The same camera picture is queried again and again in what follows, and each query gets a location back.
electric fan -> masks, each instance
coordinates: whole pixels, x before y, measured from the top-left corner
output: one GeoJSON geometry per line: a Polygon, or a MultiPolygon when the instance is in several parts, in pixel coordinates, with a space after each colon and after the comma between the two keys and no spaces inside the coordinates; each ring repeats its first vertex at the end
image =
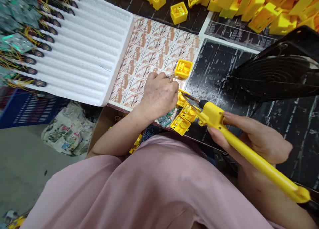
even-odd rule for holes
{"type": "Polygon", "coordinates": [[[319,95],[319,34],[301,26],[234,70],[233,85],[259,102],[319,95]]]}

hand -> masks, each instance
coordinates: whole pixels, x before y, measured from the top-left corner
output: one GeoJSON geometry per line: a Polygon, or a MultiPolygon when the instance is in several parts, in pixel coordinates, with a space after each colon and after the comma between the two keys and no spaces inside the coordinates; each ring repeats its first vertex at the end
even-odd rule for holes
{"type": "Polygon", "coordinates": [[[170,82],[164,72],[149,73],[144,87],[144,95],[137,106],[147,120],[153,122],[171,111],[178,101],[179,84],[170,82]]]}
{"type": "MultiPolygon", "coordinates": [[[[224,112],[223,115],[225,117],[224,124],[240,128],[244,133],[239,138],[269,163],[278,164],[287,160],[292,150],[292,145],[276,130],[248,117],[241,117],[229,112],[224,112]]],[[[227,142],[219,130],[209,128],[208,131],[213,140],[227,151],[241,166],[251,166],[251,164],[227,142]]]]}

blue plastic basket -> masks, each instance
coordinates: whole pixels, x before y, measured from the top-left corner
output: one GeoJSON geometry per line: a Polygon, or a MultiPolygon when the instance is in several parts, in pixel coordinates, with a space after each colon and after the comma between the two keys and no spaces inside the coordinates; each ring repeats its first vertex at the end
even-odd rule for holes
{"type": "Polygon", "coordinates": [[[70,102],[54,95],[51,98],[37,98],[22,89],[2,93],[0,101],[6,102],[0,115],[0,129],[47,124],[70,102]]]}

printed paper sheet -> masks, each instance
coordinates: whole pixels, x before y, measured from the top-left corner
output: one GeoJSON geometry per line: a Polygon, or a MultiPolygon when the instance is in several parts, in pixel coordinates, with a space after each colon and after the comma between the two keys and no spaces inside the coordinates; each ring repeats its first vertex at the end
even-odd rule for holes
{"type": "Polygon", "coordinates": [[[178,60],[195,62],[200,38],[176,28],[134,16],[134,30],[109,104],[131,111],[142,99],[150,72],[174,77],[184,89],[187,80],[174,75],[178,60]]]}

black work mat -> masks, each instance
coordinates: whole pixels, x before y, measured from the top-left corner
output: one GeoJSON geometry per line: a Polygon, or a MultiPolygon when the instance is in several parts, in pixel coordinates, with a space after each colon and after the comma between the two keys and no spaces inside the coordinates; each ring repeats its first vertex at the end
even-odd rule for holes
{"type": "MultiPolygon", "coordinates": [[[[205,39],[186,92],[207,99],[225,111],[250,116],[257,104],[233,90],[228,75],[253,56],[205,39]]],[[[292,145],[289,159],[277,168],[293,181],[319,191],[319,96],[263,103],[252,118],[276,129],[292,145]]],[[[229,127],[235,135],[240,130],[229,127]]],[[[192,123],[185,135],[219,148],[207,127],[192,123]]]]}
{"type": "Polygon", "coordinates": [[[139,15],[165,25],[169,25],[180,30],[198,35],[202,25],[208,14],[207,7],[195,5],[192,9],[188,7],[188,1],[185,0],[185,5],[188,10],[187,20],[181,24],[174,25],[170,16],[170,7],[181,0],[166,0],[166,4],[156,11],[153,6],[146,0],[105,0],[113,5],[121,7],[135,15],[139,15]]]}
{"type": "Polygon", "coordinates": [[[225,19],[218,15],[219,13],[213,13],[205,34],[259,51],[282,37],[269,34],[269,27],[257,34],[247,26],[248,22],[241,21],[241,16],[225,19]]]}

